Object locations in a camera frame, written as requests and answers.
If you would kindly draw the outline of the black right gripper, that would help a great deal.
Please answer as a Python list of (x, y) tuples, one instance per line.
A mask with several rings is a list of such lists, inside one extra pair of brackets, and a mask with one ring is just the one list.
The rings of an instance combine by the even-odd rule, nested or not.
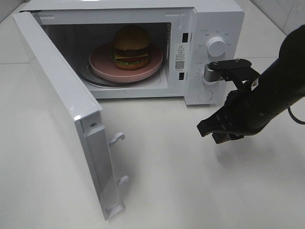
[(230, 92), (223, 109), (197, 125), (201, 137), (212, 133), (214, 141), (221, 144), (259, 133), (267, 125), (267, 115), (254, 103), (252, 92), (252, 83)]

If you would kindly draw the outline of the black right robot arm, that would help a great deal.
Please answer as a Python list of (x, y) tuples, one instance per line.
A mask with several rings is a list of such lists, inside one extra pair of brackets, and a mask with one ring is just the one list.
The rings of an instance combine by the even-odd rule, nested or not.
[(246, 59), (214, 61), (205, 66), (207, 80), (232, 81), (224, 105), (197, 129), (217, 144), (255, 135), (277, 115), (305, 96), (305, 27), (283, 41), (278, 58), (259, 74)]

